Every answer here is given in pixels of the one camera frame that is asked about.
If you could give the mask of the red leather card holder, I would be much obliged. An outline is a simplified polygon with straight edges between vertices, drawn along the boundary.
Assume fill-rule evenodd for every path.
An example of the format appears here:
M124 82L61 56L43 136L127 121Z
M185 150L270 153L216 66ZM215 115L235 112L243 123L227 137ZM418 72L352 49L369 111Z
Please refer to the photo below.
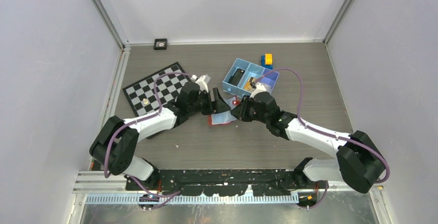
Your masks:
M240 104L240 100L235 95L234 97L231 97L225 101L231 110L236 108ZM236 121L237 118L234 117L230 111L226 111L219 114L212 114L208 118L208 124L209 125L222 125L222 124L229 124L234 121Z

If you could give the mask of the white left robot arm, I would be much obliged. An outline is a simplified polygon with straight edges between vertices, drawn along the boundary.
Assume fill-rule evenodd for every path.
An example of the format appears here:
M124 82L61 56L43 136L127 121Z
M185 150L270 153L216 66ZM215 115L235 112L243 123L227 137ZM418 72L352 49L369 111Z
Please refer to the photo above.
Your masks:
M174 100L153 114L125 120L110 117L90 146L89 154L104 166L105 173L135 177L144 189L152 190L159 177L151 163L134 155L137 143L178 127L197 113L211 115L230 110L217 88L209 93L196 83L187 83Z

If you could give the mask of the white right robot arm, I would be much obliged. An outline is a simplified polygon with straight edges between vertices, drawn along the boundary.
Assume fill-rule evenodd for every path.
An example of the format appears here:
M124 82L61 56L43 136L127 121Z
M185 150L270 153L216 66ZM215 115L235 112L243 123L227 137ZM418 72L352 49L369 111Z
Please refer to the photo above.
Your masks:
M348 134L313 125L297 114L281 110L268 92L244 96L231 115L243 122L259 121L276 137L304 143L331 156L307 157L294 168L295 182L301 188L317 181L338 181L367 193L374 184L389 178L388 162L366 133Z

